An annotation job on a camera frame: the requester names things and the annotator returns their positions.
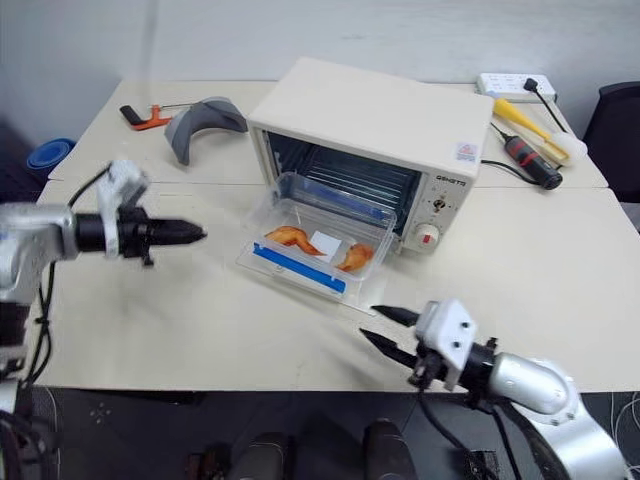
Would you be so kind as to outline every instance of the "oven knob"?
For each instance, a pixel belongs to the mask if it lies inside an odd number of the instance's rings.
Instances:
[[[438,244],[440,230],[428,223],[421,223],[416,227],[416,240],[424,250],[432,250]]]

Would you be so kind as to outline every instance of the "fried chicken wing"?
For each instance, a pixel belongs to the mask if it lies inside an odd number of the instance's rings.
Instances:
[[[307,233],[296,227],[282,226],[276,228],[273,232],[265,235],[269,240],[281,243],[290,247],[291,245],[298,245],[300,250],[309,255],[324,255],[320,250],[311,245],[307,238]]]
[[[345,272],[352,272],[364,267],[373,258],[373,248],[364,243],[356,243],[347,251],[347,256],[340,265],[336,266]]]

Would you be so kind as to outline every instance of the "blue bowl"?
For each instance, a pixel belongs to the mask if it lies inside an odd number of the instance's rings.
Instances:
[[[43,143],[27,158],[27,166],[32,170],[55,167],[73,149],[76,142],[68,138],[56,138]]]

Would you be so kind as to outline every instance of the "toaster oven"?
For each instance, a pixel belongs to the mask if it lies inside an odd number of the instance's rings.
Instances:
[[[248,117],[262,173],[395,212],[397,250],[431,252],[478,174],[493,99],[302,58]]]

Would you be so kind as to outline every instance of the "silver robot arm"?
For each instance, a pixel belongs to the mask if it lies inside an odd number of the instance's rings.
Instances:
[[[397,307],[373,308],[403,325],[415,325],[415,357],[398,351],[388,339],[363,331],[385,355],[407,366],[414,363],[412,384],[423,389],[437,379],[448,390],[460,385],[469,391],[474,408],[507,401],[511,408],[505,413],[525,433],[545,478],[627,478],[621,452],[587,412],[573,379],[553,363],[510,353],[495,355],[495,339],[484,346],[475,343],[476,324],[457,300],[430,302],[422,314]]]
[[[152,265],[150,246],[187,244],[206,236],[184,220],[148,218],[136,203],[149,181],[128,160],[112,162],[93,181],[98,213],[75,214],[70,205],[0,205],[1,410],[13,408],[17,380],[10,376],[24,366],[25,322],[49,264],[73,260],[80,252],[104,252],[107,258],[139,257]]]

